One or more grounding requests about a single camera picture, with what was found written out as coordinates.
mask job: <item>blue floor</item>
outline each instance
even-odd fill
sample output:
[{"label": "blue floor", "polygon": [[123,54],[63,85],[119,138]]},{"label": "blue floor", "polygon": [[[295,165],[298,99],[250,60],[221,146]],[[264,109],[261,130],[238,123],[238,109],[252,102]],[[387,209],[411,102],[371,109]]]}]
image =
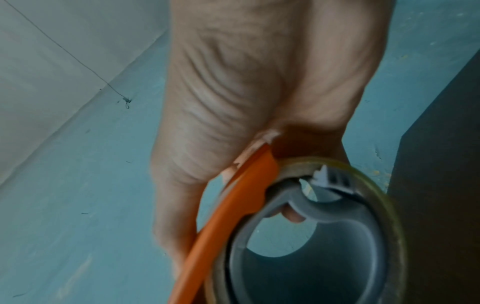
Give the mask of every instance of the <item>blue floor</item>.
[{"label": "blue floor", "polygon": [[[398,2],[387,53],[344,138],[352,164],[383,189],[401,136],[480,48],[479,29],[476,0]],[[113,81],[130,109],[103,90],[0,187],[0,303],[166,303],[173,281],[151,237],[148,165],[168,43],[160,38]],[[220,187],[207,189],[200,224]],[[254,246],[280,255],[309,225],[271,219]]]}]

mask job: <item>dark panel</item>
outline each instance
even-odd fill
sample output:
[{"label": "dark panel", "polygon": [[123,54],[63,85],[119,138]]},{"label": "dark panel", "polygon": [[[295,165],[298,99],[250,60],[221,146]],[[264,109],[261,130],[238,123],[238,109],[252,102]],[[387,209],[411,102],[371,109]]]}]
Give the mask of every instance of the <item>dark panel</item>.
[{"label": "dark panel", "polygon": [[405,303],[480,303],[480,51],[402,137],[388,194],[409,250]]}]

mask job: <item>orange plastic part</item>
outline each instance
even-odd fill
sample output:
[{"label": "orange plastic part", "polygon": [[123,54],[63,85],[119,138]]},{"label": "orange plastic part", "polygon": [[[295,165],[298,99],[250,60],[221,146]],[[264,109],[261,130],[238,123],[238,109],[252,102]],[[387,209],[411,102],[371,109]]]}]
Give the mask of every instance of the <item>orange plastic part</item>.
[{"label": "orange plastic part", "polygon": [[239,221],[262,209],[265,191],[278,173],[279,166],[268,145],[258,149],[235,173],[220,195],[222,201],[198,234],[173,286],[169,304],[192,303]]}]

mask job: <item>skin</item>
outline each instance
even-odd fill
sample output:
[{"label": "skin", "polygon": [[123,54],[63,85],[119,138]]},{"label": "skin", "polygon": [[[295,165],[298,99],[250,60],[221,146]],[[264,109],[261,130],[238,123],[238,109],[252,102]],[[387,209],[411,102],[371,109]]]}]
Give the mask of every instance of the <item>skin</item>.
[{"label": "skin", "polygon": [[[342,135],[384,54],[388,0],[171,0],[152,155],[153,233],[178,273],[207,183],[259,145],[346,160]],[[301,217],[290,209],[292,221]]]}]

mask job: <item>scratch on floor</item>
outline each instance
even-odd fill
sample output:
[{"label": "scratch on floor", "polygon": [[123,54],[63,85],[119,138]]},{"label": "scratch on floor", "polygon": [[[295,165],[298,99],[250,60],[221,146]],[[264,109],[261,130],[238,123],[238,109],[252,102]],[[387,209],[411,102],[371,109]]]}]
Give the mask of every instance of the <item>scratch on floor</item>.
[{"label": "scratch on floor", "polygon": [[92,255],[89,254],[88,258],[83,262],[80,267],[77,268],[75,273],[68,279],[68,281],[63,285],[58,291],[56,292],[56,298],[57,300],[63,300],[68,294],[70,294],[70,291],[72,290],[72,287],[75,285],[76,281],[85,273],[85,271],[90,267],[90,264],[92,263]]}]

